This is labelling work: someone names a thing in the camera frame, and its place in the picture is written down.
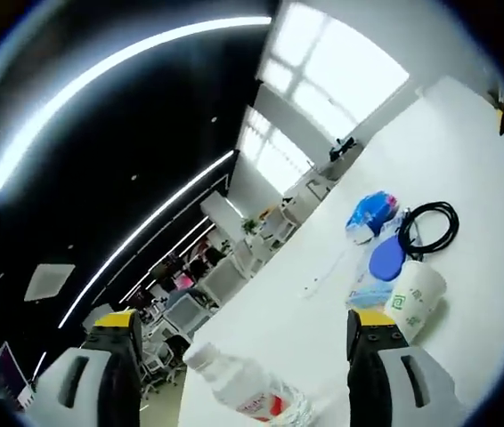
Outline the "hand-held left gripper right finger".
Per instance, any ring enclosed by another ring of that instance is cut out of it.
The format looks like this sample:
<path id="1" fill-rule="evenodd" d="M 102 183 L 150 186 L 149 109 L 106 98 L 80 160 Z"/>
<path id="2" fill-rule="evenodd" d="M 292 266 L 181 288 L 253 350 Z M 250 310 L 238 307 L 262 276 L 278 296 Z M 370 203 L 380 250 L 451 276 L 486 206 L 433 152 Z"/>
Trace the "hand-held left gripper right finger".
<path id="1" fill-rule="evenodd" d="M 348 311 L 346 359 L 352 426 L 460 425 L 450 374 L 387 315 Z"/>

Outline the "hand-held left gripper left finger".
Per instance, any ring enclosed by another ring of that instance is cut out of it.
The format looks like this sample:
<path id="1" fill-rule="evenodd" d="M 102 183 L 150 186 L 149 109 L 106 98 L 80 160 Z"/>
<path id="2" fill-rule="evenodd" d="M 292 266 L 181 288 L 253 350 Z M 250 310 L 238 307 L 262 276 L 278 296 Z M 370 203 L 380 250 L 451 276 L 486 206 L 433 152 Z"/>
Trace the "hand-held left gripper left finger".
<path id="1" fill-rule="evenodd" d="M 142 327 L 135 310 L 94 322 L 38 378 L 26 417 L 31 426 L 125 427 L 140 424 Z"/>

